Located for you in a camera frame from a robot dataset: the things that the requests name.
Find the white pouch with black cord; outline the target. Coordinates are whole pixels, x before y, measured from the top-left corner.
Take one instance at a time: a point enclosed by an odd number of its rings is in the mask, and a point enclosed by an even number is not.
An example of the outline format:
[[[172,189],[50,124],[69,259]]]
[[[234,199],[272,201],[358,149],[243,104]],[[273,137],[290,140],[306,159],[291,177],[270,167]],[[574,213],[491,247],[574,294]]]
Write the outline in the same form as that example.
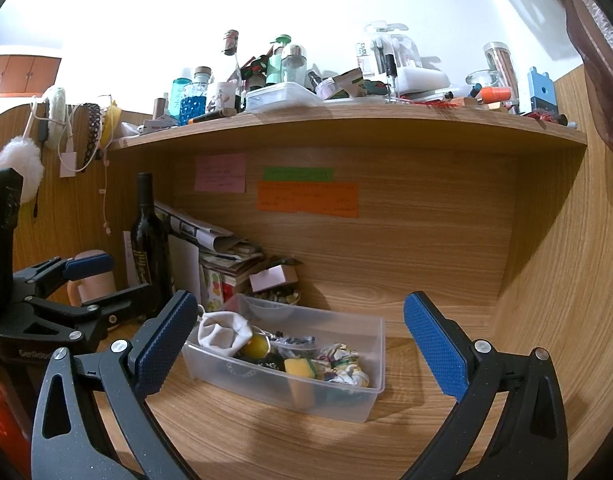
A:
[[[235,356],[252,336],[249,322],[233,311],[206,312],[197,330],[199,347],[219,356]]]

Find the wooden desk shelf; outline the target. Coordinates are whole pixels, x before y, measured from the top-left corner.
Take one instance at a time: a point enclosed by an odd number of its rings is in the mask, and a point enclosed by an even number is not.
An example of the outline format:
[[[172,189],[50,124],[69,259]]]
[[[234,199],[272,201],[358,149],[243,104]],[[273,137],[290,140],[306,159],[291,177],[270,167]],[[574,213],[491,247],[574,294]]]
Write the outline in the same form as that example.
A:
[[[469,107],[337,104],[238,114],[113,142],[131,148],[243,152],[254,148],[431,148],[522,155],[582,148],[579,130]]]

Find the white fluffy pompom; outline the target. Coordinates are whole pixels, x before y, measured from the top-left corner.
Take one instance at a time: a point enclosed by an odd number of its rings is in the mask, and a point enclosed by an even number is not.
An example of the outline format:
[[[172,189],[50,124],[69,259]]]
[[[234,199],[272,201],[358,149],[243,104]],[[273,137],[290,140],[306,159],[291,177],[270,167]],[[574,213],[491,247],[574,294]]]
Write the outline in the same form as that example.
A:
[[[28,136],[15,136],[0,151],[0,169],[12,168],[23,178],[20,203],[35,196],[44,176],[41,150]]]

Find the pink cup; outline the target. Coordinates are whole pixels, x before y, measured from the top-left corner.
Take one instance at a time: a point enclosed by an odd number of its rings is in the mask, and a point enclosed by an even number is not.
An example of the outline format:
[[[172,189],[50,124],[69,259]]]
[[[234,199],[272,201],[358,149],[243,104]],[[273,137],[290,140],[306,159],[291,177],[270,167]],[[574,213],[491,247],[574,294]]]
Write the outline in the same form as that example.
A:
[[[112,271],[68,281],[67,294],[72,307],[81,307],[84,302],[108,296],[116,292],[116,281]]]

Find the blue beads jar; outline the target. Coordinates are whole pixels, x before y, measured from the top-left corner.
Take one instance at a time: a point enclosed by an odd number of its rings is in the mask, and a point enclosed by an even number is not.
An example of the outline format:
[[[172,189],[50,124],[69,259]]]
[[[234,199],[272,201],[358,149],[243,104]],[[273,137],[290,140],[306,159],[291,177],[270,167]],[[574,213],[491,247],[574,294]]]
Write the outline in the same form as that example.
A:
[[[198,66],[195,69],[192,82],[186,84],[180,100],[180,115],[178,115],[180,126],[186,126],[192,118],[206,113],[207,91],[211,75],[212,70],[208,66]]]

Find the silver glitter item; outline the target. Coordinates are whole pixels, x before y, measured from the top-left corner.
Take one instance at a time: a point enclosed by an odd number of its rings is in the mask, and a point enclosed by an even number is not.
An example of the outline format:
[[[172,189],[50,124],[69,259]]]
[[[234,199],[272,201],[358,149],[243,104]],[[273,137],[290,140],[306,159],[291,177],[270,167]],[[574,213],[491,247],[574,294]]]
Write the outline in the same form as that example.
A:
[[[272,348],[284,360],[290,358],[314,358],[317,353],[316,338],[304,337],[276,337],[272,340]]]

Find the dark wine bottle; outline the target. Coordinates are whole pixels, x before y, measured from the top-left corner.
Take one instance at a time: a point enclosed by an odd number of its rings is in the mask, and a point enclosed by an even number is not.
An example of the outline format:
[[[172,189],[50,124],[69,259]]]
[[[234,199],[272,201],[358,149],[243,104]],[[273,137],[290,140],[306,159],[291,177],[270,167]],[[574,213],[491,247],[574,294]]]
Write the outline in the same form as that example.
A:
[[[160,310],[173,296],[168,232],[154,208],[152,174],[137,176],[137,219],[131,246],[139,284],[151,287],[152,310]]]

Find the yellow sponge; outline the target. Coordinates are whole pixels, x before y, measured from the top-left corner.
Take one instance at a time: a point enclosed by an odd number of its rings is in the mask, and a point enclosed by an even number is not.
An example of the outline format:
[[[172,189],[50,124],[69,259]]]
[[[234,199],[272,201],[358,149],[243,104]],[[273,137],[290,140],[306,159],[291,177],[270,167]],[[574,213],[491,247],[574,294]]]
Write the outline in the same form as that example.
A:
[[[292,376],[316,379],[317,370],[308,358],[290,358],[284,361],[285,372]]]

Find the floral patterned cloth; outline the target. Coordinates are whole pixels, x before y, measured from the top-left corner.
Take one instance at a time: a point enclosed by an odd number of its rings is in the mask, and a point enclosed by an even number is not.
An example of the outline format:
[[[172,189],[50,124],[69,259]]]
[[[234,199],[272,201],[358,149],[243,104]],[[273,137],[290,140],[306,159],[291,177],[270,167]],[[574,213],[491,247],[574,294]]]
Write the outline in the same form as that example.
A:
[[[319,376],[324,382],[367,388],[371,378],[360,364],[359,354],[347,344],[332,344],[325,347],[316,358]]]

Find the clear plastic storage bin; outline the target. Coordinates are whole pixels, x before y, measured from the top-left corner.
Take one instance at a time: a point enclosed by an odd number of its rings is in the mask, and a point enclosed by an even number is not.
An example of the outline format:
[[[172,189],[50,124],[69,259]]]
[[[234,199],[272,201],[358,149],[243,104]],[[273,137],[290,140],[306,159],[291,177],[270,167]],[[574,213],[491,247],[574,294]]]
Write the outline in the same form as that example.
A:
[[[385,388],[381,318],[236,295],[184,344],[190,376],[300,413],[366,422]]]

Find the blue plastic block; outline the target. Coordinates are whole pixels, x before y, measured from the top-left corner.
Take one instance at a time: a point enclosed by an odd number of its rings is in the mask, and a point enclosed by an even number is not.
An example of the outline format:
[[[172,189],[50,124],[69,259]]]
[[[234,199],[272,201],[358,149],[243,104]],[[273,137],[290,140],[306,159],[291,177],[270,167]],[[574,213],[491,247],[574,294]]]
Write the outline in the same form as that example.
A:
[[[532,66],[528,73],[531,110],[558,114],[557,96],[553,80],[548,73],[540,73]]]

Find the orange sticky note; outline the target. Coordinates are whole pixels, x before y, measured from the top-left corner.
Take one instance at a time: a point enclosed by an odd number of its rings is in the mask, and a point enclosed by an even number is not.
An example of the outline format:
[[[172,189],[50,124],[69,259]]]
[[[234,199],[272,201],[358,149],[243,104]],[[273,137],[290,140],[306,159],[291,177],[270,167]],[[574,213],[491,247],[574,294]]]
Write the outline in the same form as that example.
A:
[[[343,218],[359,215],[359,188],[347,182],[259,181],[256,208]]]

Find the stack of newspapers and books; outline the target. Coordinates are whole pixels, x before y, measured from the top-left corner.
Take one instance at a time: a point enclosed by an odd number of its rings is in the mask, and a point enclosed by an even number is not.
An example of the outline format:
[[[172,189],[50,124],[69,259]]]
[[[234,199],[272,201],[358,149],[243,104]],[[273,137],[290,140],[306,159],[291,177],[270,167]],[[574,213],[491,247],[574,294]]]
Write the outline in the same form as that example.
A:
[[[259,245],[160,202],[154,209],[169,233],[173,284],[192,292],[206,310],[220,310],[266,267]]]

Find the small pink box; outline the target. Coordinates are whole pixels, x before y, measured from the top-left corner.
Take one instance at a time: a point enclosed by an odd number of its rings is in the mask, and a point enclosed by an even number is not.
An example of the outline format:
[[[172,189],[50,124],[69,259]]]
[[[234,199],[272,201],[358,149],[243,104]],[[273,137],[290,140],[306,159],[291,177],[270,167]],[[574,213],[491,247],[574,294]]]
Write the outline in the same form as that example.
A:
[[[296,269],[288,264],[276,264],[276,266],[249,276],[252,292],[263,292],[267,289],[294,284],[297,281],[299,278]]]

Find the pink sticky note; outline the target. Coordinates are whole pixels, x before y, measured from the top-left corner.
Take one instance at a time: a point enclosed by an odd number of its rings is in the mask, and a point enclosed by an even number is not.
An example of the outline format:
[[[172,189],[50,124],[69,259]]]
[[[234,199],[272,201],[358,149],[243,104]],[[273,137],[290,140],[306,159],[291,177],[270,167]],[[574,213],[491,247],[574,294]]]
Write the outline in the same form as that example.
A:
[[[198,156],[194,190],[206,193],[246,192],[246,155]]]

